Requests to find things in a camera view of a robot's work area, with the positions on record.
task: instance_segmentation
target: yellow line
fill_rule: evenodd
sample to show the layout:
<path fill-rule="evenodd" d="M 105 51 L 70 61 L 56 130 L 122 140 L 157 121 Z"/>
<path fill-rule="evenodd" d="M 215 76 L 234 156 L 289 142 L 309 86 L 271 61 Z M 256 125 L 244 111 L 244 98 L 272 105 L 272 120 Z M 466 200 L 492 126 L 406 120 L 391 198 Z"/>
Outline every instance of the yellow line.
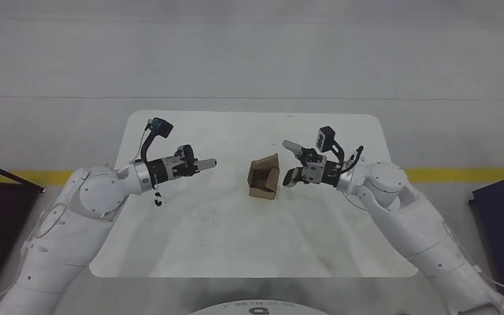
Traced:
<path fill-rule="evenodd" d="M 504 168 L 419 168 L 407 169 L 406 173 L 411 183 L 493 183 L 504 180 Z"/>
<path fill-rule="evenodd" d="M 72 170 L 13 171 L 19 177 L 41 186 L 63 186 L 72 172 Z M 406 173 L 411 183 L 494 183 L 504 180 L 504 168 L 417 168 L 407 169 Z M 12 182 L 0 176 L 0 183 Z"/>
<path fill-rule="evenodd" d="M 72 175 L 73 171 L 12 171 L 11 173 L 40 186 L 63 186 L 70 175 Z M 0 176 L 0 183 L 14 182 Z"/>

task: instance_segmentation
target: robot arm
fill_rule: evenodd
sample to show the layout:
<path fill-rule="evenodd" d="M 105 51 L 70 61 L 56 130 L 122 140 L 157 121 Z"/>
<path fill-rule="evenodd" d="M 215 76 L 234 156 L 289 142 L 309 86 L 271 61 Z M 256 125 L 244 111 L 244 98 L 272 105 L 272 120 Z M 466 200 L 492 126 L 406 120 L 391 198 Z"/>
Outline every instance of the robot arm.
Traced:
<path fill-rule="evenodd" d="M 317 148 L 330 150 L 334 135 L 329 127 L 322 128 Z M 439 212 L 408 182 L 400 167 L 385 161 L 359 163 L 362 147 L 348 161 L 342 152 L 333 162 L 315 149 L 289 141 L 283 146 L 303 164 L 287 172 L 284 186 L 299 181 L 328 183 L 344 194 L 358 196 L 385 238 L 428 279 L 452 314 L 504 314 L 504 298 L 464 257 Z"/>
<path fill-rule="evenodd" d="M 172 128 L 162 119 L 149 120 L 141 159 L 120 170 L 94 167 L 70 176 L 24 243 L 17 281 L 0 302 L 0 315 L 53 314 L 67 286 L 99 252 L 129 195 L 155 189 L 160 206 L 158 184 L 217 165 L 215 159 L 199 161 L 189 145 L 171 157 L 148 161 L 154 138 L 168 137 Z"/>

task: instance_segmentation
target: gray floor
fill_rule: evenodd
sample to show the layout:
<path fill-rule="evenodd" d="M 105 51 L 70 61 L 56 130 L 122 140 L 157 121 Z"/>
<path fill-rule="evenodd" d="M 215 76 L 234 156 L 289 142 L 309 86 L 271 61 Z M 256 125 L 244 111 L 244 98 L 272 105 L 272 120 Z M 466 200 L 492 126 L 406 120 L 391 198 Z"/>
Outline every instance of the gray floor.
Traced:
<path fill-rule="evenodd" d="M 0 164 L 113 164 L 129 115 L 183 109 L 372 114 L 403 167 L 502 167 L 503 29 L 499 0 L 0 0 L 0 142 L 10 148 Z M 417 186 L 486 269 L 466 205 L 483 184 Z M 335 314 L 443 313 L 422 276 L 103 279 L 85 271 L 57 314 L 186 314 L 240 298 Z"/>

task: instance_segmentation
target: white table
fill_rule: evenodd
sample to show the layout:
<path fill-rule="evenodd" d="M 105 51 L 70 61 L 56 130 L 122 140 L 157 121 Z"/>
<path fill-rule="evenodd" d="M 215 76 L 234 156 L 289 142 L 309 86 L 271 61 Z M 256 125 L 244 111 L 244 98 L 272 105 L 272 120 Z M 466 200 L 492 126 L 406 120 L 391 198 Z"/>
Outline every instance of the white table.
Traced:
<path fill-rule="evenodd" d="M 96 276 L 406 277 L 417 270 L 381 235 L 363 210 L 328 185 L 279 187 L 275 200 L 252 198 L 250 161 L 278 153 L 280 185 L 298 166 L 284 139 L 314 147 L 330 125 L 348 154 L 364 145 L 367 162 L 390 161 L 380 122 L 368 115 L 140 111 L 128 120 L 116 167 L 138 150 L 146 121 L 175 127 L 156 139 L 148 158 L 191 144 L 217 167 L 131 196 L 90 268 Z"/>

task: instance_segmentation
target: brown cardboard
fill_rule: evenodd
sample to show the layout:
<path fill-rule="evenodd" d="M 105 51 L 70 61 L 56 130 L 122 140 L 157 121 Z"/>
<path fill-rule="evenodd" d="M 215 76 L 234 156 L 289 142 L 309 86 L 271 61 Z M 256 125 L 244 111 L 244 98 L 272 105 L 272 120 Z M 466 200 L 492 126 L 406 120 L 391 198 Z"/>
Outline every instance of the brown cardboard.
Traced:
<path fill-rule="evenodd" d="M 278 154 L 252 161 L 247 178 L 249 196 L 273 200 L 278 189 L 279 175 Z"/>

